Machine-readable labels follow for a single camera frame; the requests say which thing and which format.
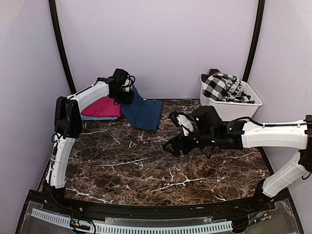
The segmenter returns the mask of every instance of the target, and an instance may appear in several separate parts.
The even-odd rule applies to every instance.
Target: white bin
[[[259,106],[262,106],[262,101],[254,90],[246,82],[241,81],[245,94],[251,96],[251,100],[255,100],[254,104],[215,101],[210,97],[203,95],[203,87],[200,89],[200,104],[202,106],[214,106],[220,118],[223,121],[231,121],[240,117],[253,117]]]

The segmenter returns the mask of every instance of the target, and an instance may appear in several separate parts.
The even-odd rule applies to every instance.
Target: black marble surface
[[[208,160],[194,149],[175,157],[161,145],[181,132],[169,119],[199,100],[162,100],[159,129],[117,121],[84,121],[72,148],[66,197],[120,205],[189,205],[252,196],[269,171],[257,149],[220,150]]]

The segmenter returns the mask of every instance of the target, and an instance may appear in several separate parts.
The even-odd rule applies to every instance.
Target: pink cloth
[[[114,105],[114,99],[103,97],[90,106],[85,108],[82,112],[84,116],[92,117],[121,117],[121,105]]]

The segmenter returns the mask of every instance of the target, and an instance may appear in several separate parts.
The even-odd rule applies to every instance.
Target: black pole
[[[253,30],[253,39],[250,45],[249,55],[248,55],[248,59],[247,59],[246,67],[245,67],[244,76],[243,76],[244,82],[248,81],[250,71],[252,70],[255,51],[257,49],[257,44],[258,44],[259,35],[260,35],[260,28],[261,28],[263,11],[264,11],[264,3],[265,3],[265,0],[258,1],[257,15],[255,18],[255,24],[254,24],[254,30]]]
[[[67,83],[70,89],[70,92],[72,94],[75,94],[77,92],[72,74],[69,69],[66,53],[65,53],[65,48],[62,40],[62,35],[60,32],[60,27],[59,27],[59,19],[58,19],[58,12],[57,12],[57,6],[55,3],[55,0],[49,0],[49,5],[50,5],[50,13],[51,13],[51,19],[52,19],[52,24],[53,24],[53,29],[54,29],[54,34],[55,34],[55,39],[57,41],[58,45],[58,52],[60,59],[62,61],[63,69],[66,75]]]

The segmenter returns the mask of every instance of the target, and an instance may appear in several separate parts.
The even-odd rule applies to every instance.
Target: folded clothing
[[[158,101],[144,100],[135,86],[131,88],[134,91],[134,100],[131,104],[123,105],[121,110],[132,126],[155,131],[159,126],[161,103]]]
[[[122,111],[121,105],[115,105],[114,99],[106,96],[86,107],[81,114],[91,117],[121,117]]]
[[[201,75],[203,95],[216,101],[255,103],[250,95],[243,92],[238,77],[223,74],[217,69],[210,69],[209,74]]]
[[[100,120],[116,120],[118,117],[92,117],[81,115],[81,120],[86,121],[100,121]]]

